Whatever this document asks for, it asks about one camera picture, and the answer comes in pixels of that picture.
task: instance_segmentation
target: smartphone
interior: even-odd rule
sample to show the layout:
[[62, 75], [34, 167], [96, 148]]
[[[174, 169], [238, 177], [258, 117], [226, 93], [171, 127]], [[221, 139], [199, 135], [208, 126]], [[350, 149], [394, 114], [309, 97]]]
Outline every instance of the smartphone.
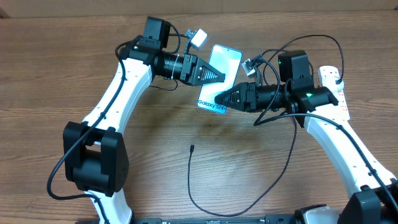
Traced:
[[199, 108], [221, 114], [226, 113], [227, 107], [216, 104], [214, 98], [234, 86], [242, 56], [242, 52], [238, 50], [218, 44], [213, 46], [209, 64], [225, 74], [225, 81], [223, 83], [210, 83], [202, 86], [198, 98]]

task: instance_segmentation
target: wood grain tabletop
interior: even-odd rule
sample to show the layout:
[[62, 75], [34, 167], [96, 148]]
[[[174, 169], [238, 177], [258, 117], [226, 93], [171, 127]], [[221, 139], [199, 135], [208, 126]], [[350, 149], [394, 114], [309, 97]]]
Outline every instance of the wood grain tabletop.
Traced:
[[[238, 49], [249, 58], [301, 35], [335, 37], [345, 56], [350, 124], [379, 162], [398, 174], [397, 11], [162, 18], [181, 33], [205, 30], [206, 45], [199, 52], [192, 50], [205, 60], [214, 44]], [[145, 21], [145, 16], [0, 19], [0, 223], [96, 218], [90, 200], [56, 201], [47, 195], [46, 182], [63, 155], [65, 125], [80, 122], [97, 104], [117, 68], [114, 48], [142, 34]], [[169, 49], [176, 45], [171, 37]], [[316, 77], [322, 65], [341, 71], [338, 48], [330, 39], [302, 39], [289, 49], [308, 53]], [[275, 82], [271, 70], [266, 74]], [[236, 83], [251, 81], [239, 70]], [[173, 88], [175, 83], [156, 77], [153, 85]], [[258, 114], [229, 109], [219, 115], [197, 108], [199, 92], [199, 86], [179, 85], [172, 92], [149, 88], [138, 101], [124, 135], [130, 161], [124, 192], [138, 218], [212, 217], [188, 197], [191, 144], [196, 147], [192, 196], [212, 212], [244, 210], [282, 172], [294, 133], [291, 120], [254, 127]], [[55, 176], [53, 191], [80, 193], [64, 172], [62, 167]], [[323, 149], [299, 129], [283, 178], [242, 217], [292, 213], [318, 203], [343, 208], [347, 201]]]

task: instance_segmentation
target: phone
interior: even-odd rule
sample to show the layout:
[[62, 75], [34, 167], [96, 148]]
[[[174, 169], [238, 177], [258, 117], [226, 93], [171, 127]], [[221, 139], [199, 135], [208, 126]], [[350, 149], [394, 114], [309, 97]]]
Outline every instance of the phone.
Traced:
[[215, 67], [218, 71], [225, 74], [225, 81], [223, 83], [210, 83], [204, 84], [202, 86], [198, 98], [199, 108], [221, 114], [226, 113], [227, 107], [224, 105], [216, 104], [214, 98], [220, 93], [229, 90], [234, 86], [242, 57], [242, 52], [238, 50], [224, 47], [218, 44], [213, 46], [213, 50], [211, 50], [209, 64]]

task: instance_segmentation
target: electronic device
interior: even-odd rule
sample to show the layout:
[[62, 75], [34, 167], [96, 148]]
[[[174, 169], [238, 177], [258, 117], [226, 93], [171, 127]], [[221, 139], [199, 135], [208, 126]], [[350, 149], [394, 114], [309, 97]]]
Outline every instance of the electronic device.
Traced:
[[[179, 47], [173, 52], [162, 50], [167, 46], [168, 38], [171, 36], [170, 27], [175, 29], [179, 45], [180, 37], [188, 39], [182, 56], [174, 55], [178, 52]], [[338, 44], [338, 47], [343, 61], [341, 76], [339, 77], [336, 68], [321, 67], [318, 88], [314, 87], [313, 75], [310, 74], [308, 68], [308, 65], [311, 66], [308, 55], [303, 50], [291, 52], [284, 50], [286, 46], [297, 39], [314, 36], [329, 37], [338, 44], [334, 38], [327, 35], [307, 35], [290, 41], [276, 50], [274, 54], [275, 56], [280, 51], [285, 52], [278, 55], [280, 76], [269, 62], [274, 56], [269, 60], [265, 60], [262, 55], [245, 60], [242, 63], [245, 72], [249, 77], [256, 77], [256, 81], [240, 83], [231, 87], [215, 96], [215, 102], [245, 112], [264, 110], [254, 122], [255, 126], [281, 118], [295, 118], [294, 122], [297, 120], [298, 124], [320, 143], [342, 178], [349, 197], [349, 202], [343, 210], [333, 209], [326, 205], [312, 205], [300, 208], [294, 214], [265, 215], [263, 219], [161, 220], [159, 218], [134, 218], [134, 212], [128, 207], [123, 192], [123, 185], [129, 170], [123, 133], [142, 92], [149, 87], [155, 75], [163, 76], [165, 79], [180, 80], [186, 85], [204, 85], [225, 80], [224, 73], [196, 55], [188, 53], [191, 45], [195, 48], [200, 48], [203, 45], [207, 38], [204, 31], [187, 30], [184, 35], [180, 35], [172, 24], [153, 17], [148, 17], [144, 35], [139, 35], [132, 41], [116, 47], [115, 54], [119, 60], [119, 67], [98, 105], [84, 118], [82, 123], [69, 122], [65, 127], [63, 132], [64, 156], [50, 174], [47, 192], [57, 200], [90, 198], [98, 212], [99, 220], [88, 223], [398, 223], [398, 205], [396, 203], [398, 181], [396, 177], [369, 152], [349, 125], [349, 116], [342, 114], [341, 106], [344, 105], [340, 101], [343, 98], [338, 93], [344, 87], [344, 60], [340, 45]], [[276, 85], [262, 84], [258, 66], [263, 63], [275, 73]], [[203, 73], [205, 70], [209, 70], [215, 75], [208, 77], [206, 73]], [[285, 108], [287, 114], [261, 121], [267, 111], [279, 108]], [[86, 146], [93, 144], [101, 145], [101, 151], [87, 150]], [[193, 147], [190, 148], [190, 159], [192, 152]], [[84, 194], [61, 197], [52, 192], [52, 179], [63, 162], [65, 162], [66, 178], [74, 182], [78, 189], [85, 192]], [[195, 203], [194, 205], [201, 211], [212, 215], [234, 217], [248, 211], [268, 191], [246, 210], [236, 214], [220, 215], [208, 212]]]
[[[218, 44], [213, 46], [209, 64], [225, 74], [225, 81], [223, 83], [211, 83], [202, 86], [197, 102], [199, 108], [221, 114], [226, 113], [227, 107], [215, 103], [214, 98], [216, 95], [230, 89], [234, 85], [242, 56], [242, 52], [238, 50]], [[211, 78], [213, 75], [208, 71], [205, 71], [205, 73], [205, 77], [208, 78]]]

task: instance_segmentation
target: wall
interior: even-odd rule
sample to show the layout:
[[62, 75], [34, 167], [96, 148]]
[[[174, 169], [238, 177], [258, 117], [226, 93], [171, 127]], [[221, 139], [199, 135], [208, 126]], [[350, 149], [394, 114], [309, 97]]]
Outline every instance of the wall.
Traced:
[[11, 18], [268, 11], [384, 10], [397, 0], [0, 0]]

